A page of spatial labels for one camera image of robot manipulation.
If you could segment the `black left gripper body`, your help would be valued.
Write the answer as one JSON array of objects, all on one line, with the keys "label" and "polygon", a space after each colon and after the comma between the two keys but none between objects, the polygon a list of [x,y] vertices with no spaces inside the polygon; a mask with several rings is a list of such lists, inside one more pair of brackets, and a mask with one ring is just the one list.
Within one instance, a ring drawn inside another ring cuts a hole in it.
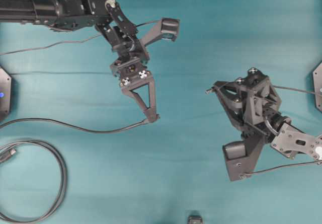
[{"label": "black left gripper body", "polygon": [[111,63],[113,76],[120,81],[121,87],[141,87],[152,83],[152,74],[148,73],[149,54],[125,52]]}]

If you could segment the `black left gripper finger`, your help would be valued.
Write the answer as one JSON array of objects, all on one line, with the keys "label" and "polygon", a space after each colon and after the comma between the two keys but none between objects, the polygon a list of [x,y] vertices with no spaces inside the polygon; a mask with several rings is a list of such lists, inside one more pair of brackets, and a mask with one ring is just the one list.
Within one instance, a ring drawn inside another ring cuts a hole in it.
[{"label": "black left gripper finger", "polygon": [[159,119],[159,115],[156,110],[156,91],[155,91],[155,81],[153,76],[149,76],[146,79],[148,84],[148,94],[149,94],[149,106],[145,107],[144,114],[147,117],[149,123],[154,123]]},{"label": "black left gripper finger", "polygon": [[139,88],[143,88],[147,85],[148,84],[143,84],[143,85],[139,85],[139,86],[136,86],[133,88],[133,87],[125,86],[124,84],[120,84],[120,88],[121,88],[122,93],[124,95],[129,96],[132,99],[134,99],[134,101],[138,104],[138,106],[140,107],[140,109],[142,110],[142,112],[144,113],[145,116],[149,115],[149,107],[147,107],[144,100],[141,98],[139,93],[135,92],[135,90],[137,90]]}]

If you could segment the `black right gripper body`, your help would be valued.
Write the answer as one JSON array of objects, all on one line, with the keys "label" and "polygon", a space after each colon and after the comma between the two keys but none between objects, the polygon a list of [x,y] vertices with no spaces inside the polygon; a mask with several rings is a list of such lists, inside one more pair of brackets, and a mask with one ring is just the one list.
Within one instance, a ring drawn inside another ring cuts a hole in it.
[{"label": "black right gripper body", "polygon": [[277,135],[270,119],[278,114],[281,99],[271,84],[269,76],[257,68],[250,68],[244,78],[232,81],[237,93],[243,101],[243,130],[242,138],[253,134],[263,136]]}]

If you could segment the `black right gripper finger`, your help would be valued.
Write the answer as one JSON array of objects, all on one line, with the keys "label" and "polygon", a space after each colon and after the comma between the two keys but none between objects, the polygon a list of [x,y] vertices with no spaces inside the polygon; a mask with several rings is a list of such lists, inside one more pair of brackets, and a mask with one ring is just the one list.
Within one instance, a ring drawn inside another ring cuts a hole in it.
[{"label": "black right gripper finger", "polygon": [[233,127],[238,131],[243,130],[243,101],[238,93],[232,93],[226,90],[217,90],[214,88],[221,105],[223,106]]},{"label": "black right gripper finger", "polygon": [[213,84],[214,88],[217,89],[218,91],[221,90],[226,90],[232,93],[237,93],[237,89],[235,86],[235,83],[233,82],[225,82],[225,81],[216,81]]}]

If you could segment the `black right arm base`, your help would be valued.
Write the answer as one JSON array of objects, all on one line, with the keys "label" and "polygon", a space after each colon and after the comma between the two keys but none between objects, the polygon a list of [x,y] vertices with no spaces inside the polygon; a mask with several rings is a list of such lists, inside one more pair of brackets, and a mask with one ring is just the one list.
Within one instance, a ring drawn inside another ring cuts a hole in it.
[{"label": "black right arm base", "polygon": [[321,111],[321,70],[322,70],[322,65],[320,62],[318,66],[313,70],[313,73],[312,73],[314,92],[316,93],[315,105],[319,111]]}]

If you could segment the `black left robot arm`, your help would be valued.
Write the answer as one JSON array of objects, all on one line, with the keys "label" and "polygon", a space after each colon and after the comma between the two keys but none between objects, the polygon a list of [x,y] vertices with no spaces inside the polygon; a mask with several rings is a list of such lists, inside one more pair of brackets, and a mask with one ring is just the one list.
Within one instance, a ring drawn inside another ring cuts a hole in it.
[{"label": "black left robot arm", "polygon": [[162,20],[138,39],[137,26],[126,18],[116,0],[1,0],[1,22],[32,23],[56,32],[95,27],[118,54],[110,68],[119,78],[123,94],[136,101],[150,123],[157,120],[146,46],[161,39]]}]

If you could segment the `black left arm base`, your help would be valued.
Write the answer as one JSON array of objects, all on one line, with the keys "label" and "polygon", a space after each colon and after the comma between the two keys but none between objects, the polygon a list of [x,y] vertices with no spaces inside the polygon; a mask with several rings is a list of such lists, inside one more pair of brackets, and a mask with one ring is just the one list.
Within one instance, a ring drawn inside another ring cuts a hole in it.
[{"label": "black left arm base", "polygon": [[4,70],[0,68],[0,121],[4,121],[10,113],[11,109],[11,86],[12,78]]}]

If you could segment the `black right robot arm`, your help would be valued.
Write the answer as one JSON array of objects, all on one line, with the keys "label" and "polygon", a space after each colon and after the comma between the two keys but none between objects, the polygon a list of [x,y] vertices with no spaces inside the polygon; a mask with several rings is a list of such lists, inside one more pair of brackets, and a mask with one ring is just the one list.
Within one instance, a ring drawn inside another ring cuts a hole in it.
[{"label": "black right robot arm", "polygon": [[215,93],[231,124],[241,132],[241,140],[223,146],[228,165],[253,166],[265,144],[292,159],[306,154],[321,162],[321,137],[295,128],[291,119],[279,112],[281,99],[269,76],[250,68],[244,78],[216,81],[207,94]]}]

